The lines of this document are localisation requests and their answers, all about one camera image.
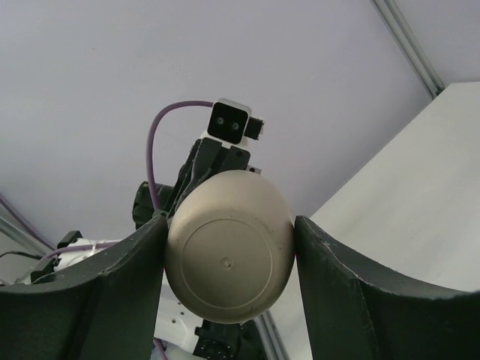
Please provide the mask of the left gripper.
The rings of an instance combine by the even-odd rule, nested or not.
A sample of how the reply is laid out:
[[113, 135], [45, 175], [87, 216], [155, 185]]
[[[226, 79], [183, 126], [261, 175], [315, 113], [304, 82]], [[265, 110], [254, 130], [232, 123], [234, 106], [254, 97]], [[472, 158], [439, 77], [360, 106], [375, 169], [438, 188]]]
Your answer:
[[170, 215], [173, 216], [186, 197], [212, 176], [230, 170], [245, 170], [260, 174], [261, 170], [250, 165], [251, 153], [231, 145], [229, 148], [219, 140], [204, 137], [198, 139], [181, 167], [177, 182], [170, 196]]

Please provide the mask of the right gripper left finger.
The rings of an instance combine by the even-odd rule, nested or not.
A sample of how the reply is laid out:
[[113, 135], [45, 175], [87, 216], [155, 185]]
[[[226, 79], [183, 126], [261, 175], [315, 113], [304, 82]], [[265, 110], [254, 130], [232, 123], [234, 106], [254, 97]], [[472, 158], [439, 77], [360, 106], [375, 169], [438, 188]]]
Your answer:
[[149, 359], [167, 222], [31, 284], [1, 288], [2, 359]]

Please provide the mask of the beige cup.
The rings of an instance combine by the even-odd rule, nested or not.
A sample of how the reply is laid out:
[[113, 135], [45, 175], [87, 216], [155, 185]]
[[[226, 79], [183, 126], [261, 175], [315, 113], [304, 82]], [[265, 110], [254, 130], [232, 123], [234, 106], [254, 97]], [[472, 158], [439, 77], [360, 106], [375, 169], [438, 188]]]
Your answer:
[[192, 191], [172, 218], [166, 277], [177, 299], [214, 323], [241, 323], [267, 311], [294, 262], [286, 200], [261, 175], [231, 170]]

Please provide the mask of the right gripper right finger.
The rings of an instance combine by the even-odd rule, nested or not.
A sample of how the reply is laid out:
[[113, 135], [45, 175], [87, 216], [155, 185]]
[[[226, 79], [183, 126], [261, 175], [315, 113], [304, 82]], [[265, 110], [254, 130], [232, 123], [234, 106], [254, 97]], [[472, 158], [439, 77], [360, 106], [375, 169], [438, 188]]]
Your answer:
[[478, 359], [479, 293], [388, 268], [295, 219], [295, 252], [314, 359]]

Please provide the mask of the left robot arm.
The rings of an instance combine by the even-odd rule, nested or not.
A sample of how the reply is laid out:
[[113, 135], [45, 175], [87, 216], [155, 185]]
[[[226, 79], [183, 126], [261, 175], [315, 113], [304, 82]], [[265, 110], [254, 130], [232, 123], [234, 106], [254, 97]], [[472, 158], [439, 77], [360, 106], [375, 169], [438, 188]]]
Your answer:
[[69, 233], [40, 258], [30, 283], [1, 288], [3, 359], [146, 359], [161, 280], [173, 270], [170, 221], [187, 196], [212, 176], [246, 170], [250, 152], [198, 139], [174, 186], [141, 184], [136, 230], [121, 241], [81, 244]]

